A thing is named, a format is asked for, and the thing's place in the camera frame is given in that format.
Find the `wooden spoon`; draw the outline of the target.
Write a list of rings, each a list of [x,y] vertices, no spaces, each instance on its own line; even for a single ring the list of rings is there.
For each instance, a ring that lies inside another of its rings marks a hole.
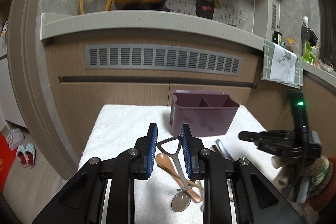
[[[183,182],[180,178],[180,175],[175,170],[171,159],[167,155],[163,153],[159,153],[156,155],[155,160],[156,160],[157,166],[160,169],[163,169],[165,172],[167,172],[170,176],[174,178],[174,180],[178,183],[180,187],[183,187]],[[191,199],[196,203],[200,203],[201,201],[203,201],[201,196],[199,196],[195,191],[193,191],[192,188],[196,187],[200,190],[203,190],[204,188],[188,179],[186,179],[186,182],[187,182],[187,185],[191,187],[190,189],[186,191],[186,193],[191,197]]]

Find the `blue rice paddle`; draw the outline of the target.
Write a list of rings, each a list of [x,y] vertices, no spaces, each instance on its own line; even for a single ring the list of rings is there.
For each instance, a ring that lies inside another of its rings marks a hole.
[[[224,157],[224,159],[233,160],[232,156],[226,150],[226,148],[224,147],[224,145],[221,142],[221,140],[217,139],[215,141],[215,143],[216,143],[217,149],[219,150],[220,154]]]

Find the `green white kitchen towel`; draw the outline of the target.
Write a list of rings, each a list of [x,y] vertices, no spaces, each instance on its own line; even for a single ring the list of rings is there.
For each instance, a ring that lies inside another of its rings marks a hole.
[[[301,57],[265,39],[261,79],[300,89],[303,86]]]

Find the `kitchen countertop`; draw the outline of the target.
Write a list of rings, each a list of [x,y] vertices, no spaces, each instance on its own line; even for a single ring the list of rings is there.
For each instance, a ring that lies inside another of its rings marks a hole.
[[[173,83],[237,86],[254,93],[286,87],[262,81],[264,40],[213,20],[172,12],[120,10],[69,16],[42,13],[40,40],[45,45],[52,87],[58,83]],[[84,47],[100,44],[147,44],[186,47],[243,57],[239,76],[146,70],[86,69]]]

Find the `purple utensil holder box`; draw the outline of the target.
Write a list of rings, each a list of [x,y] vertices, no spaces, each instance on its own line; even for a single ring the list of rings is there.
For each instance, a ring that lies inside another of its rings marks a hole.
[[[171,135],[188,124],[195,137],[225,135],[240,105],[224,92],[173,90],[171,92]]]

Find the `white lace tablecloth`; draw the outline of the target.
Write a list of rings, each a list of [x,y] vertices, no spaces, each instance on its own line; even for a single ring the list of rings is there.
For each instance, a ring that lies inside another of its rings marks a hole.
[[[191,126],[184,124],[178,135],[174,156],[183,174],[194,174],[205,182],[205,197],[184,211],[172,210],[171,199],[184,190],[164,170],[155,166],[155,149],[173,137],[165,123],[165,106],[105,105],[98,115],[79,162],[77,175],[83,183],[79,202],[84,223],[203,223],[223,216],[231,221],[227,177],[240,179],[248,166],[271,184],[277,171],[271,156],[247,141],[242,131],[261,132],[263,127],[244,107],[239,106],[222,143],[232,161],[225,161],[211,151],[214,137],[195,138]]]

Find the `grey ventilation grille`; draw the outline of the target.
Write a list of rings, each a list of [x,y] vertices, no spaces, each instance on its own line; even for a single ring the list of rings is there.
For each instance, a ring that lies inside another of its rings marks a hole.
[[[86,69],[146,69],[239,76],[243,57],[186,47],[100,44],[84,47]]]

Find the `yellow lid jar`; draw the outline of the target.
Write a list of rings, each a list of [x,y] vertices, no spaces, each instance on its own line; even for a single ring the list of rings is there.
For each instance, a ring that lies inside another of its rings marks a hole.
[[[294,46],[295,46],[295,40],[291,38],[286,38],[285,39],[285,49],[294,52]]]

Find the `pair of slippers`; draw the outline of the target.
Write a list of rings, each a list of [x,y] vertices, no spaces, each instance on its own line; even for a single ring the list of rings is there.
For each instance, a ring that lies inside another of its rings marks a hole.
[[[35,165],[36,149],[32,143],[28,143],[26,146],[19,145],[16,156],[22,167],[33,168]]]

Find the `grey shoes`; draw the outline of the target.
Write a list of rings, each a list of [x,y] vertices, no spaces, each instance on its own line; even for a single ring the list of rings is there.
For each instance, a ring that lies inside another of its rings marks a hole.
[[[23,135],[21,129],[11,129],[6,137],[10,151],[14,151],[18,148],[23,143],[24,139],[25,136]]]

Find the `red floor mat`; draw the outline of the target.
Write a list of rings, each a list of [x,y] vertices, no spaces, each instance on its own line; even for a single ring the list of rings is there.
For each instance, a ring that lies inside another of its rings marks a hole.
[[[11,151],[7,144],[6,138],[0,134],[0,192],[5,187],[7,177],[13,162],[16,159],[15,151]]]

